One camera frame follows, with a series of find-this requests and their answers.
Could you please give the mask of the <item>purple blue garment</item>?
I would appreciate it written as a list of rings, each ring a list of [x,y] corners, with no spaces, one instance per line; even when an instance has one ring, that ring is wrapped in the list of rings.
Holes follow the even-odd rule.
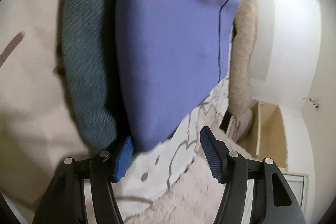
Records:
[[[165,141],[228,72],[239,0],[116,0],[120,81],[136,148]]]

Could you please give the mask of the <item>white door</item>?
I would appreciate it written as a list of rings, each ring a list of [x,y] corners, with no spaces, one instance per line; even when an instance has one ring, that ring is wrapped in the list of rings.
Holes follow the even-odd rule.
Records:
[[[304,173],[295,173],[284,169],[281,169],[281,171],[294,193],[303,215],[305,215],[309,190],[309,176]]]

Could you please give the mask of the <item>wooden footboard shelf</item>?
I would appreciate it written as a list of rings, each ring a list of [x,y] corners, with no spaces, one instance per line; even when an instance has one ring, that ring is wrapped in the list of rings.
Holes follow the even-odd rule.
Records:
[[[279,168],[288,169],[288,149],[284,122],[278,105],[256,101],[252,106],[252,126],[237,141],[253,158],[273,159]]]

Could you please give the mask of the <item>bear pattern bed sheet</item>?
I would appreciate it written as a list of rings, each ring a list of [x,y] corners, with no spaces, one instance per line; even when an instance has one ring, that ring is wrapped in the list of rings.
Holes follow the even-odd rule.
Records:
[[[60,50],[62,0],[1,0],[1,223],[34,223],[40,201],[68,157],[99,152],[79,135],[67,93]],[[127,117],[119,137],[134,151],[125,176],[112,184],[122,223],[211,223],[223,190],[200,157],[201,128],[219,124],[229,105],[234,20],[228,72],[173,133],[139,151]],[[88,223],[97,223],[89,180]]]

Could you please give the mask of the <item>tan fluffy blanket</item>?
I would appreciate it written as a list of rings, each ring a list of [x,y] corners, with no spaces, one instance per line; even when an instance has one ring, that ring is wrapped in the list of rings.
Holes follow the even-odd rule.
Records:
[[[251,59],[258,25],[257,1],[239,1],[234,18],[235,35],[232,41],[228,97],[228,111],[235,117],[242,115],[251,104]]]

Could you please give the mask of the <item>dark teal folded garment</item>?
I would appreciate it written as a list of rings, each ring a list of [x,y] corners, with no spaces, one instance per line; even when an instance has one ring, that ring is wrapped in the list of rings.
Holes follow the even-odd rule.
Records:
[[[62,0],[60,50],[84,143],[104,150],[127,129],[116,47],[116,0]]]

